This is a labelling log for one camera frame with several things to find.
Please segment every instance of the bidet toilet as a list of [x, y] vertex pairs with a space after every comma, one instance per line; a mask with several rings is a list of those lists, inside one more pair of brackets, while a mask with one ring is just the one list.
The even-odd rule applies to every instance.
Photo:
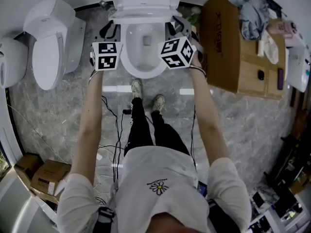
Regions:
[[27, 14], [24, 31], [36, 38], [33, 71], [43, 90], [57, 86], [79, 65], [86, 22], [62, 0], [44, 0]]
[[165, 23], [173, 16], [179, 0], [113, 0], [116, 12], [109, 20], [121, 25], [121, 61], [133, 76], [149, 79], [167, 67], [158, 56], [158, 44], [165, 41]]

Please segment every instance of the gray marble floor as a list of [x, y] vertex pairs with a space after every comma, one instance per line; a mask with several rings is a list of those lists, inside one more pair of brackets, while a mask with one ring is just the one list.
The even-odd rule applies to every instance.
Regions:
[[[180, 8], [186, 14], [189, 10]], [[80, 114], [87, 82], [92, 72], [89, 65], [90, 45], [98, 36], [99, 30], [107, 23], [107, 13], [101, 8], [77, 13], [77, 17], [87, 21], [86, 34], [80, 64], [74, 73], [64, 76], [63, 81], [51, 91], [41, 90], [35, 82], [32, 71], [32, 47], [35, 40], [24, 35], [21, 41], [30, 47], [28, 68], [24, 79], [10, 88], [12, 106], [28, 122], [13, 111], [17, 131], [26, 151], [36, 152], [46, 159], [71, 163], [75, 154]], [[129, 85], [134, 79], [120, 64], [116, 71], [104, 74], [103, 85]], [[153, 97], [161, 93], [167, 106], [163, 116], [180, 134], [188, 148], [191, 144], [193, 120], [193, 96], [180, 95], [180, 88], [192, 88], [188, 71], [166, 70], [160, 76], [143, 81], [144, 106], [150, 116]], [[241, 178], [249, 190], [269, 170], [282, 144], [280, 137], [286, 136], [292, 126], [293, 113], [289, 107], [290, 91], [280, 101], [235, 95], [216, 87], [211, 87], [212, 96], [219, 110], [224, 137]], [[129, 108], [131, 93], [103, 92], [110, 108], [118, 113], [121, 126], [122, 110]], [[122, 147], [130, 132], [130, 116], [124, 116], [121, 138]], [[103, 129], [101, 146], [115, 145], [117, 132], [115, 117], [103, 105]], [[194, 125], [194, 156], [201, 179], [207, 178], [207, 157], [198, 131]], [[112, 184], [112, 159], [114, 147], [101, 147], [98, 152], [103, 156], [96, 163], [95, 192], [108, 199]]]

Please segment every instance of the toilet seat lid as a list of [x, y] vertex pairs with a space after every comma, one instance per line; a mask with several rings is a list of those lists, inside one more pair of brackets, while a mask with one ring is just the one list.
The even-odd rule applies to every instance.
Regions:
[[113, 0], [117, 11], [109, 16], [115, 24], [169, 22], [180, 0]]
[[36, 41], [33, 51], [33, 70], [37, 84], [43, 90], [53, 89], [65, 73], [64, 45], [61, 34]]

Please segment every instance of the sneaker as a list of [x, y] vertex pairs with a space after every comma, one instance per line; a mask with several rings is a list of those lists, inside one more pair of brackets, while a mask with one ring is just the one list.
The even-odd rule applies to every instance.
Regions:
[[132, 94], [133, 94], [133, 99], [135, 98], [142, 99], [142, 83], [139, 79], [135, 79], [132, 82]]
[[165, 104], [164, 96], [160, 95], [160, 94], [156, 95], [156, 97], [154, 99], [153, 106], [152, 106], [151, 113], [153, 111], [159, 111], [161, 113], [161, 110], [163, 109], [164, 104]]

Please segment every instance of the gray cloth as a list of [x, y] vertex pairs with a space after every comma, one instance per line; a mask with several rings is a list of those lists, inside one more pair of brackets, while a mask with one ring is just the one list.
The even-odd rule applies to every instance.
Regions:
[[246, 40], [257, 40], [269, 23], [266, 0], [229, 0], [240, 10], [241, 33]]

